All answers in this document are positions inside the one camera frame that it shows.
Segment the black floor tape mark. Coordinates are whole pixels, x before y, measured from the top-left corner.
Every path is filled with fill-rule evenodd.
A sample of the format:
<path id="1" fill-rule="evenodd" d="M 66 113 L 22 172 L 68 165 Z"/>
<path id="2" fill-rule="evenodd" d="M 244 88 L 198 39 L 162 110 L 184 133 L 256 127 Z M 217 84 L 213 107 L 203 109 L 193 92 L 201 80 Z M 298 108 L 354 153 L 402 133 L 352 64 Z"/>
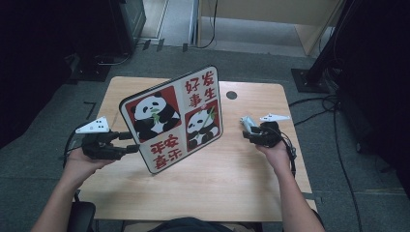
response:
<path id="1" fill-rule="evenodd" d="M 94 102 L 94 101 L 84 101 L 83 103 L 90 107 L 89 112 L 86 116 L 86 120 L 89 120 L 91 118 L 93 112 L 94 112 L 94 109 L 95 109 L 97 103 Z"/>

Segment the person's dark clothing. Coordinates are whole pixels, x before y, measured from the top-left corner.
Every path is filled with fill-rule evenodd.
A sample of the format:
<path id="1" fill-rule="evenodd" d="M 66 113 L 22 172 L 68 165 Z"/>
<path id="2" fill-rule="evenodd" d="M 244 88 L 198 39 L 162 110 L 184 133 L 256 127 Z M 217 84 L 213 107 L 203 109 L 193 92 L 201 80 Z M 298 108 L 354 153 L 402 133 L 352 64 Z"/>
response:
<path id="1" fill-rule="evenodd" d="M 148 232 L 233 232 L 215 222 L 207 222 L 195 217 L 175 218 L 161 223 Z"/>

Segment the person's right hand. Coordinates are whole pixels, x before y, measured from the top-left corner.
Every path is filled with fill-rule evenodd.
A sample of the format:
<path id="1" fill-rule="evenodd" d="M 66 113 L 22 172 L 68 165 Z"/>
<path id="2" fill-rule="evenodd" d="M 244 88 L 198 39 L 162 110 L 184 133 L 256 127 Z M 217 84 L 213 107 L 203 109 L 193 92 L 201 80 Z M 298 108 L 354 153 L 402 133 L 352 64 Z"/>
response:
<path id="1" fill-rule="evenodd" d="M 268 163 L 271 164 L 276 173 L 290 171 L 290 159 L 283 142 L 272 148 L 256 145 L 256 149 L 266 156 Z"/>

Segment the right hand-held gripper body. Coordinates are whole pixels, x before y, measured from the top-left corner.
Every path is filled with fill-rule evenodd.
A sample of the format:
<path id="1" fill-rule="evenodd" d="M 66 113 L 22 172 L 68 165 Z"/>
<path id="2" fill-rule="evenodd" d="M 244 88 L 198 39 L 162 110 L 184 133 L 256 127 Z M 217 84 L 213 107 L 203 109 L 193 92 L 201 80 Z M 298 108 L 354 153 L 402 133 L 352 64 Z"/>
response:
<path id="1" fill-rule="evenodd" d="M 278 127 L 278 121 L 290 120 L 289 116 L 277 115 L 269 113 L 259 120 L 261 124 L 259 126 L 259 134 L 256 138 L 258 145 L 273 148 L 279 142 L 283 141 L 286 146 L 289 146 L 289 139 L 286 134 L 282 133 Z"/>

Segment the panda picture board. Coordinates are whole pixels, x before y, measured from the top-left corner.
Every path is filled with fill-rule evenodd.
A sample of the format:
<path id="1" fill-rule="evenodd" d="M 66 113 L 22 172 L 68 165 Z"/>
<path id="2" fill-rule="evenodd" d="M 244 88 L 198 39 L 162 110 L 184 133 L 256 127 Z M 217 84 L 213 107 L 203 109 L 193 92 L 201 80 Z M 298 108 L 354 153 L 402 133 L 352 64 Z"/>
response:
<path id="1" fill-rule="evenodd" d="M 152 174 L 223 133 L 218 70 L 207 66 L 123 99 L 123 119 Z"/>

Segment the person's left hand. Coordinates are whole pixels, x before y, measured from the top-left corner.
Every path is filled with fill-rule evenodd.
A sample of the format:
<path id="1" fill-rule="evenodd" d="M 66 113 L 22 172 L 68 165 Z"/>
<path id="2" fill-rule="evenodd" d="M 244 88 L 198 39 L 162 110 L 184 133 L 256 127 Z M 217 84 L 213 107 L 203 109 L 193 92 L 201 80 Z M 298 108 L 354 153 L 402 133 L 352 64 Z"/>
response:
<path id="1" fill-rule="evenodd" d="M 97 170 L 113 163 L 109 159 L 90 159 L 81 148 L 70 152 L 64 167 L 62 179 L 73 186 L 79 187 Z"/>

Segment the dark stand base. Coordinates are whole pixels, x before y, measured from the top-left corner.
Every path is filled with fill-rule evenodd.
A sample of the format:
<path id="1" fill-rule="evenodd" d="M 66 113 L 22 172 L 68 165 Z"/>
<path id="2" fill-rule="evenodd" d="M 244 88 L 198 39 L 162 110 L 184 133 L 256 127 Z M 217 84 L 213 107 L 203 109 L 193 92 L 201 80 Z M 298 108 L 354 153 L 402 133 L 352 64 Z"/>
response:
<path id="1" fill-rule="evenodd" d="M 72 70 L 67 84 L 77 84 L 79 81 L 105 82 L 110 71 L 109 66 L 97 61 L 81 60 L 77 54 L 67 56 L 65 61 Z"/>

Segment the grey floor tape mark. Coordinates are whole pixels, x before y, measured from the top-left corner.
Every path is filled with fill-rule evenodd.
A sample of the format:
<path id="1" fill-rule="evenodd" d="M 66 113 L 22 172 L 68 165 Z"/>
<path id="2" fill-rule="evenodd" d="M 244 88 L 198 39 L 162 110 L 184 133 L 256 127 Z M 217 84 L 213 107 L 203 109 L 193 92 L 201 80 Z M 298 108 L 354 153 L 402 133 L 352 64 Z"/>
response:
<path id="1" fill-rule="evenodd" d="M 312 192 L 303 192 L 303 196 L 306 200 L 313 200 L 316 204 L 322 204 L 322 197 L 319 195 L 316 195 Z"/>

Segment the black stand pole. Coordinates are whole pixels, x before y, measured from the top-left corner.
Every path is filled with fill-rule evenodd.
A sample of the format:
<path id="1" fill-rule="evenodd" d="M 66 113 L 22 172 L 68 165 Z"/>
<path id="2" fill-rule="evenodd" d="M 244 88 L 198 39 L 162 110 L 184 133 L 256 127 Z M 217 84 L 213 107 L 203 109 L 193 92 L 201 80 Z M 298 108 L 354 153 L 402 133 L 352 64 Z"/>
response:
<path id="1" fill-rule="evenodd" d="M 313 66 L 307 72 L 306 85 L 317 86 L 326 68 L 332 64 L 341 63 L 341 59 L 337 57 L 337 41 L 351 20 L 351 14 L 354 12 L 355 5 L 356 0 L 346 0 L 333 35 L 330 37 L 323 51 L 319 54 Z"/>

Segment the light wooden cabinet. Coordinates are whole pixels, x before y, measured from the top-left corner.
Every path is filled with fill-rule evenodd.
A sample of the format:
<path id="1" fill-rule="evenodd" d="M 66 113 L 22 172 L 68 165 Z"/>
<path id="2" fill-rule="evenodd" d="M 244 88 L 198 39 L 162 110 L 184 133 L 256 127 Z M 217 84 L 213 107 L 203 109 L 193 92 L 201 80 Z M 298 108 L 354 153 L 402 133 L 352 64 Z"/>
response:
<path id="1" fill-rule="evenodd" d="M 310 55 L 327 28 L 338 19 L 345 0 L 194 0 L 196 32 L 202 44 L 204 16 L 294 24 L 306 55 Z"/>

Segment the black stand base plate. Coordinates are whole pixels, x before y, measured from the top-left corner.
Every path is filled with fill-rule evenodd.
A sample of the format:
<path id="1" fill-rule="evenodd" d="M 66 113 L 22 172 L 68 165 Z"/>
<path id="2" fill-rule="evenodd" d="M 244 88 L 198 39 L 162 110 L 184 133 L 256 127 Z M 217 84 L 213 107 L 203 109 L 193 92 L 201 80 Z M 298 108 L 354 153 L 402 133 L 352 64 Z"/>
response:
<path id="1" fill-rule="evenodd" d="M 328 93 L 329 87 L 326 80 L 320 75 L 309 70 L 292 69 L 292 77 L 299 92 L 303 93 Z"/>

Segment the light blue cloth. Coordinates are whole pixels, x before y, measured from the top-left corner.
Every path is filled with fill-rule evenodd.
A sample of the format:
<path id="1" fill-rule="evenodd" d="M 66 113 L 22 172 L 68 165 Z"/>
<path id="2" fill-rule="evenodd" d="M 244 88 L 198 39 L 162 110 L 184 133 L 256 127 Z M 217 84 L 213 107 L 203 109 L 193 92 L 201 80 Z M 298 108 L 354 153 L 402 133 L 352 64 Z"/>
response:
<path id="1" fill-rule="evenodd" d="M 249 116 L 242 117 L 240 123 L 244 126 L 244 131 L 249 130 L 251 127 L 257 127 L 256 123 Z"/>

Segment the dark cabinet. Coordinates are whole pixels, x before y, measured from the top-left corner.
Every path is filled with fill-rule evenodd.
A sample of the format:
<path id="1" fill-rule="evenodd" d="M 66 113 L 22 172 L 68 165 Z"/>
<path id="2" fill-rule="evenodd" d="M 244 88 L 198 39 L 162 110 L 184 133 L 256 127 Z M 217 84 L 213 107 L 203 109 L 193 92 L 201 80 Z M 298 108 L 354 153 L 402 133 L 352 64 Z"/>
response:
<path id="1" fill-rule="evenodd" d="M 146 22 L 143 0 L 109 0 L 114 47 L 120 54 L 133 54 Z"/>

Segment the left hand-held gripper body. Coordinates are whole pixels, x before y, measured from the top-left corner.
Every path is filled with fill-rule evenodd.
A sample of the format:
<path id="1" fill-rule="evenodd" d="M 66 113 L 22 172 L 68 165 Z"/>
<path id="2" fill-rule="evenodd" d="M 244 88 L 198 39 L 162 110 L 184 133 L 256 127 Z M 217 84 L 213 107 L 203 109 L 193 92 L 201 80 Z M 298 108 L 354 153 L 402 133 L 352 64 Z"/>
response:
<path id="1" fill-rule="evenodd" d="M 81 148 L 92 160 L 120 160 L 124 155 L 123 148 L 115 147 L 111 143 L 120 137 L 120 133 L 110 129 L 105 116 L 80 125 L 74 132 L 84 135 Z"/>

